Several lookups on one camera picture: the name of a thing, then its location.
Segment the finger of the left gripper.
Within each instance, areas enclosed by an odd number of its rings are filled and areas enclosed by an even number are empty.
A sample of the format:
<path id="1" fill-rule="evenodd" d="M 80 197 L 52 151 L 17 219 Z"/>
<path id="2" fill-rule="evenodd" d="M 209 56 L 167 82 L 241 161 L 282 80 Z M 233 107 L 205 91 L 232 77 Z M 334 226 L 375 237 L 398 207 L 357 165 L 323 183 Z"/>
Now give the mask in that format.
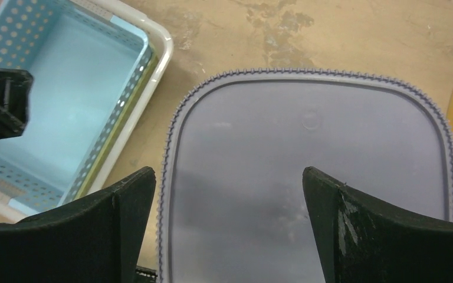
<path id="1" fill-rule="evenodd" d="M 26 70 L 0 68 L 0 140 L 23 135 L 33 82 Z"/>

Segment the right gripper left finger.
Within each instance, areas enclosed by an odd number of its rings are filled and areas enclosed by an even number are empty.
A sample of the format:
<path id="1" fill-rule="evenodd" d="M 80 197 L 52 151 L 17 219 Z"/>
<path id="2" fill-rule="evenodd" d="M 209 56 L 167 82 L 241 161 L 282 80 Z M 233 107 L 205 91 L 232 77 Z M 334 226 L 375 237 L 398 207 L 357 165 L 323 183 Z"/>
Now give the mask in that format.
<path id="1" fill-rule="evenodd" d="M 0 282 L 145 282 L 137 261 L 156 188 L 143 167 L 58 208 L 0 223 Z"/>

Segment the olive green plastic crate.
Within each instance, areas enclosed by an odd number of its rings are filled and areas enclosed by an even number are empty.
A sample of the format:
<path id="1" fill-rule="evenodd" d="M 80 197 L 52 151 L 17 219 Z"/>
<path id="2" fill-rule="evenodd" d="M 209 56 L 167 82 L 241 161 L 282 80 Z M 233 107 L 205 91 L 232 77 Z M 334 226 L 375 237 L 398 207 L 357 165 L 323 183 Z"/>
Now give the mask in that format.
<path id="1" fill-rule="evenodd" d="M 103 126 L 99 137 L 94 142 L 93 148 L 86 157 L 70 191 L 67 193 L 64 203 L 84 196 L 93 184 L 108 154 L 113 148 L 122 127 L 127 121 L 127 116 L 134 109 L 136 100 L 140 96 L 138 92 L 148 82 L 148 76 L 151 75 L 155 66 L 155 48 L 150 45 L 141 56 L 141 59 L 136 63 L 130 78 L 122 90 L 122 94 L 117 99 L 107 122 Z"/>

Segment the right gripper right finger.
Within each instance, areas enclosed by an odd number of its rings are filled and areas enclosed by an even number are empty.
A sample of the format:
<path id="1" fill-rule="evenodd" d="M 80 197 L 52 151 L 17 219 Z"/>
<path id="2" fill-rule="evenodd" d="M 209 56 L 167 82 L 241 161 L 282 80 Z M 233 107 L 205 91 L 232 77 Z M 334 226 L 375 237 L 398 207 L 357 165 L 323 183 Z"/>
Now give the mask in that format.
<path id="1" fill-rule="evenodd" d="M 326 282 L 453 282 L 453 222 L 420 215 L 315 167 L 303 192 Z"/>

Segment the grey mesh basket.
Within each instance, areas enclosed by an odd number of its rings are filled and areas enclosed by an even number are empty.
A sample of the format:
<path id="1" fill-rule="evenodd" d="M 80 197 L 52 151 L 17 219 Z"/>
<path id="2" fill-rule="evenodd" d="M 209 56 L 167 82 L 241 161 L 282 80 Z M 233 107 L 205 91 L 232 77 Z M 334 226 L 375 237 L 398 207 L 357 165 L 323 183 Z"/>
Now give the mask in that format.
<path id="1" fill-rule="evenodd" d="M 163 155 L 159 282 L 324 282 L 320 246 L 361 243 L 350 186 L 453 222 L 453 136 L 396 78 L 339 70 L 215 75 L 178 105 Z"/>

